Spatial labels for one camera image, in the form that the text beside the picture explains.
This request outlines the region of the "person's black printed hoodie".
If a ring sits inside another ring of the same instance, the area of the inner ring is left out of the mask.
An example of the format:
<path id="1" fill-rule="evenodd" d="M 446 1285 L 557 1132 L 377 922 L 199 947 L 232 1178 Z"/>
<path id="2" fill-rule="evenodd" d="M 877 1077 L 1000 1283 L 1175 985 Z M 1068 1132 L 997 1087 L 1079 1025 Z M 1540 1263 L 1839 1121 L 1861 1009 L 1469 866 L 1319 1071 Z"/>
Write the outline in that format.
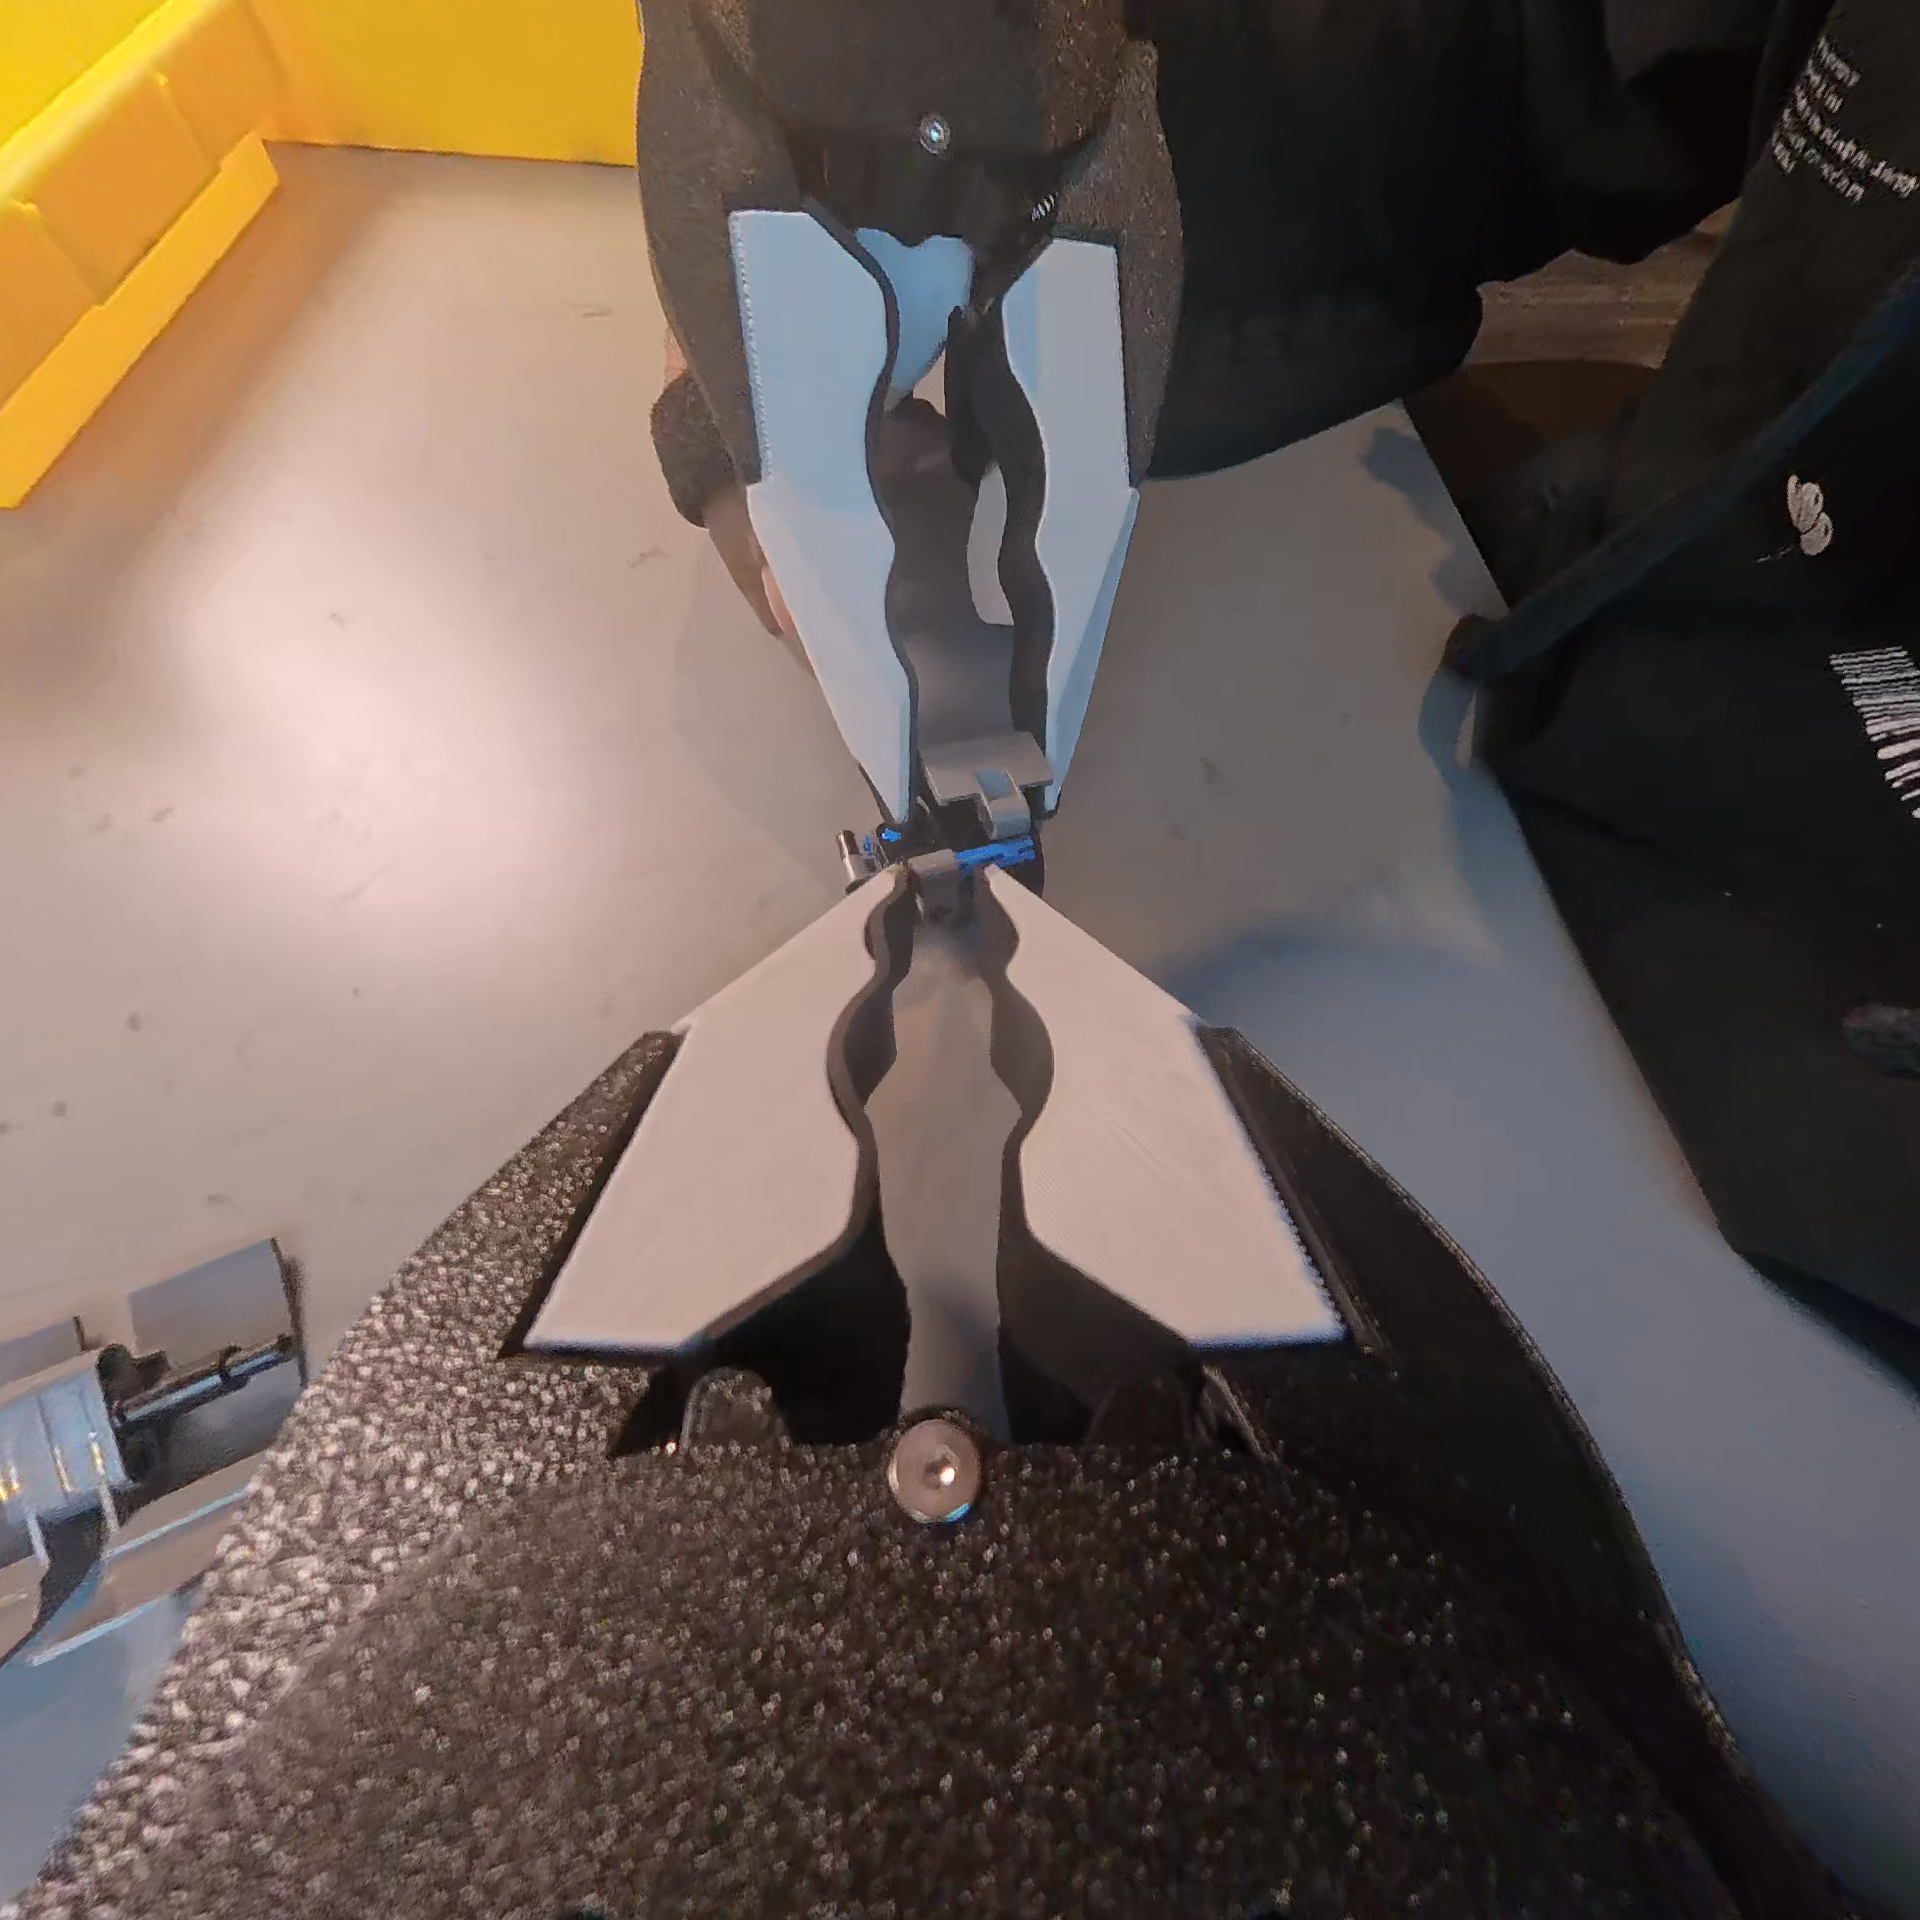
<path id="1" fill-rule="evenodd" d="M 1918 6 L 1804 5 L 1642 395 L 1471 503 L 1480 749 L 1732 1251 L 1914 1383 Z"/>

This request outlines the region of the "grey toy panel assembly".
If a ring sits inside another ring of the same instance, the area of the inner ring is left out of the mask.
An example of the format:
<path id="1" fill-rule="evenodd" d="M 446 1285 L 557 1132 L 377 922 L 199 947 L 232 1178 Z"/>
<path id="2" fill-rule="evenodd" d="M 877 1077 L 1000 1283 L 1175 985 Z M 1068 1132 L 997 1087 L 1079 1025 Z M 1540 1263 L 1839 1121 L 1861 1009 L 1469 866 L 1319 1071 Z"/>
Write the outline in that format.
<path id="1" fill-rule="evenodd" d="M 305 1386 L 271 1239 L 5 1339 L 2 1653 L 48 1663 L 194 1589 Z"/>

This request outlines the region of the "grey desk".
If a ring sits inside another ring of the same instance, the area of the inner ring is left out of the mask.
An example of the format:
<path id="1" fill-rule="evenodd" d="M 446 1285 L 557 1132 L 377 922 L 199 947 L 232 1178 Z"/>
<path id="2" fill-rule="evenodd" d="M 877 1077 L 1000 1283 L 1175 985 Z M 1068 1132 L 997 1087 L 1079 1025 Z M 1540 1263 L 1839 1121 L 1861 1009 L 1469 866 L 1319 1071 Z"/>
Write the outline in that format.
<path id="1" fill-rule="evenodd" d="M 277 1239 L 325 1355 L 868 793 L 672 515 L 633 178 L 278 147 L 5 515 L 5 1338 Z M 1914 1390 L 1716 1234 L 1437 678 L 1486 603 L 1396 409 L 1142 495 L 1046 899 L 1497 1285 L 1721 1709 L 1914 1913 Z"/>

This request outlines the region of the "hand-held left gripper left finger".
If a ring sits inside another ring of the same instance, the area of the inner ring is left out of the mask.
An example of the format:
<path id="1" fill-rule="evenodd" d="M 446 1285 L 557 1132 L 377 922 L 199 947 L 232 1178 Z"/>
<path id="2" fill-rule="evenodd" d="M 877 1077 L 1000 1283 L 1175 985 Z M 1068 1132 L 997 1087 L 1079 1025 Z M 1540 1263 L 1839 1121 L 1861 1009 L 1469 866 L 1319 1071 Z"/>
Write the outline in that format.
<path id="1" fill-rule="evenodd" d="M 916 902 L 863 879 L 672 1030 L 521 1314 L 546 1357 L 766 1378 L 793 1419 L 892 1419 L 906 1301 L 865 1108 L 896 1060 Z"/>

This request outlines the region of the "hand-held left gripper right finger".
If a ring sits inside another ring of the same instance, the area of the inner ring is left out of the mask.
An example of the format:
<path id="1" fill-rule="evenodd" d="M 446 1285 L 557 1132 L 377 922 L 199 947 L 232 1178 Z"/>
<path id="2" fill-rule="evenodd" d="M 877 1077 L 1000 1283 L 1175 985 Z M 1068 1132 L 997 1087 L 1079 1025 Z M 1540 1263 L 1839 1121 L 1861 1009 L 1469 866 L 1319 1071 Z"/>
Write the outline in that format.
<path id="1" fill-rule="evenodd" d="M 999 1361 L 1016 1419 L 1338 1345 L 1336 1313 L 1198 1018 L 1005 871 L 973 883 L 1000 1158 Z"/>

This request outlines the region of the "grey toy bracket piece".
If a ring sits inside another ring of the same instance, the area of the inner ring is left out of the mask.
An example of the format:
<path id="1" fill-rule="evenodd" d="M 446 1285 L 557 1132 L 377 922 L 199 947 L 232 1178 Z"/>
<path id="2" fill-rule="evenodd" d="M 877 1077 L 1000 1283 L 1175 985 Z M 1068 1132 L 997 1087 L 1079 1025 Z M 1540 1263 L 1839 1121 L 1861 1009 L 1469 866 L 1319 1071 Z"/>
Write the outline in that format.
<path id="1" fill-rule="evenodd" d="M 1026 839 L 1044 814 L 1054 773 L 1024 730 L 927 743 L 920 749 L 927 802 L 986 843 Z"/>

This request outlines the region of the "black toy wheel assembly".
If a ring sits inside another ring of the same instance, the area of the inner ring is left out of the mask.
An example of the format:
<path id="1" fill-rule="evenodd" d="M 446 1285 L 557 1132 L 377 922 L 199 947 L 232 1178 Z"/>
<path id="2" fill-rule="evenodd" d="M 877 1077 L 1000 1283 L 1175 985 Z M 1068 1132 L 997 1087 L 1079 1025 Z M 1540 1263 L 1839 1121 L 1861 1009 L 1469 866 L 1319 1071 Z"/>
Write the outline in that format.
<path id="1" fill-rule="evenodd" d="M 1042 883 L 1040 835 L 1016 833 L 990 839 L 965 802 L 913 799 L 903 826 L 877 822 L 871 833 L 840 830 L 834 853 L 848 891 L 858 883 L 901 871 L 918 922 L 935 927 L 970 916 L 973 879 L 986 871 L 1010 874 L 1030 891 Z"/>

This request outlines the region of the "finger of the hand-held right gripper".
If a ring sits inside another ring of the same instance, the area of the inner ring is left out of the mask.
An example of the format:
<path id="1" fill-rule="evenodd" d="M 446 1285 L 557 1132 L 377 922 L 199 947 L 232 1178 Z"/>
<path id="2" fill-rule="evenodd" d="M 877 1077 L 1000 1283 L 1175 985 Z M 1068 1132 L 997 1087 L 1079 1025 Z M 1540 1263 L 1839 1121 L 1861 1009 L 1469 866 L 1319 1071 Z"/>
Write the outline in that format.
<path id="1" fill-rule="evenodd" d="M 1010 714 L 1046 759 L 1040 811 L 1052 814 L 1138 513 L 1116 250 L 1046 243 L 1005 289 L 983 331 L 980 426 L 1005 493 L 997 567 L 1014 625 Z"/>
<path id="2" fill-rule="evenodd" d="M 736 211 L 728 250 L 758 450 L 751 529 L 831 721 L 898 822 L 913 790 L 913 684 L 887 619 L 896 540 L 871 465 L 893 292 L 809 211 Z"/>

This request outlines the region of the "person's right hand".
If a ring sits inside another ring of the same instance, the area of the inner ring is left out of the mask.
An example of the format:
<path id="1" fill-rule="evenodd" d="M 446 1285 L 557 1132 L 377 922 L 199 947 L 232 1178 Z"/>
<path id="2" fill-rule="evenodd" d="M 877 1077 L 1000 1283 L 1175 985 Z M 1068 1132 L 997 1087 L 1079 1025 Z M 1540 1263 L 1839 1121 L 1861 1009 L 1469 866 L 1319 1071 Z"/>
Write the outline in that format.
<path id="1" fill-rule="evenodd" d="M 703 506 L 703 529 L 734 587 L 746 601 L 757 622 L 782 639 L 794 639 L 797 629 L 769 571 L 751 529 L 746 492 L 740 485 L 717 489 Z"/>

